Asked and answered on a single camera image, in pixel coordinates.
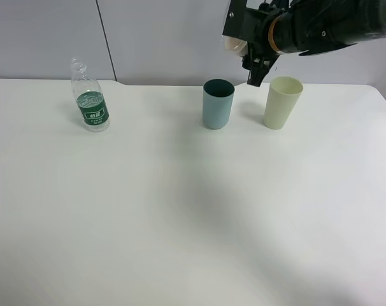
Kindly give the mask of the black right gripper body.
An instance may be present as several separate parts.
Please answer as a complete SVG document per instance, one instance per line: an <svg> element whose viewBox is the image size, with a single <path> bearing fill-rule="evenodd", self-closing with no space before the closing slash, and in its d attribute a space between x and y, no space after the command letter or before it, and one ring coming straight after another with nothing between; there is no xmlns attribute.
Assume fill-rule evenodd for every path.
<svg viewBox="0 0 386 306"><path fill-rule="evenodd" d="M247 41L247 54L243 59L243 68L261 64L270 70L279 55L270 47L268 31L272 21L277 17L276 11L246 11L241 32Z"/></svg>

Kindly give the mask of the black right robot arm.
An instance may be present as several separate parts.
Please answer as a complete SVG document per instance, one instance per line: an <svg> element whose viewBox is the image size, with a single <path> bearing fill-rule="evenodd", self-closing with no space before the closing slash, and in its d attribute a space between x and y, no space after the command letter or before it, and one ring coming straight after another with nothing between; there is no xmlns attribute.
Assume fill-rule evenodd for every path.
<svg viewBox="0 0 386 306"><path fill-rule="evenodd" d="M249 10L243 67L260 86L279 56L312 56L386 38L386 1L271 1Z"/></svg>

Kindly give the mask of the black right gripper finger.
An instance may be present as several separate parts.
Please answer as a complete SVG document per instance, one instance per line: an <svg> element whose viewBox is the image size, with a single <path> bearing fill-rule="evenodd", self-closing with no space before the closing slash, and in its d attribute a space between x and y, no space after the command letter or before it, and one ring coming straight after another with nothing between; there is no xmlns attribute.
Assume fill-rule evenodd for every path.
<svg viewBox="0 0 386 306"><path fill-rule="evenodd" d="M252 65L249 70L247 84L260 87L261 83L269 73L269 67L266 65Z"/></svg>

